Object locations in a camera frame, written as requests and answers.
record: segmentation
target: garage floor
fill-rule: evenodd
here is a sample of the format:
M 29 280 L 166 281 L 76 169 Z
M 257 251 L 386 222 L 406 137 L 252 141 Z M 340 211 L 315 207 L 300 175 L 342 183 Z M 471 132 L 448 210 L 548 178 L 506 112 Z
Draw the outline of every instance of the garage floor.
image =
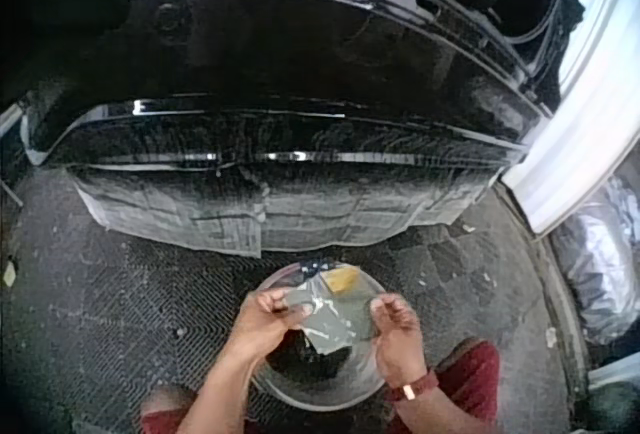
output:
M 63 171 L 36 170 L 10 233 L 17 279 L 2 291 L 2 368 L 9 395 L 39 432 L 137 432 L 137 409 L 158 382 L 200 385 L 235 311 L 268 274 L 332 257 L 361 265 L 416 307 L 432 363 L 463 338 L 503 356 L 505 432 L 566 433 L 567 388 L 536 263 L 522 228 L 490 192 L 452 227 L 411 228 L 366 248 L 267 253 L 194 252 L 107 232 Z M 379 396 L 311 415 L 251 392 L 249 415 L 300 432 L 381 432 Z

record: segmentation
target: person's right hand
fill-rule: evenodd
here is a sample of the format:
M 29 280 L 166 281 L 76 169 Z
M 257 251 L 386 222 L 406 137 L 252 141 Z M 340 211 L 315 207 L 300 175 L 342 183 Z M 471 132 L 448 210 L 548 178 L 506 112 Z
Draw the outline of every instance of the person's right hand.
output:
M 422 332 L 415 311 L 399 294 L 381 294 L 371 301 L 371 315 L 380 336 L 376 361 L 391 388 L 417 381 L 427 373 Z

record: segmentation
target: knee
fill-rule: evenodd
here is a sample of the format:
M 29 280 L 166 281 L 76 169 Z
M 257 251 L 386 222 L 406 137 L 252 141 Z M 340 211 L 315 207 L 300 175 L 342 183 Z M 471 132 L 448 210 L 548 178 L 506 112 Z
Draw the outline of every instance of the knee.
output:
M 140 405 L 140 415 L 146 416 L 154 412 L 173 411 L 189 407 L 196 398 L 196 393 L 186 387 L 175 384 L 164 384 L 154 387 Z

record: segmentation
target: red watch strap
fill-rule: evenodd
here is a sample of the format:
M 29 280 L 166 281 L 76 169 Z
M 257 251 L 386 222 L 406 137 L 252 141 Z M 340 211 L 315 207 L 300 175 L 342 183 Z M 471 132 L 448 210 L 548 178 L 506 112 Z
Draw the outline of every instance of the red watch strap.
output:
M 433 370 L 429 370 L 424 376 L 411 384 L 396 387 L 395 389 L 389 389 L 387 392 L 387 400 L 390 402 L 413 400 L 423 392 L 435 389 L 438 387 L 438 384 L 439 382 L 436 373 Z

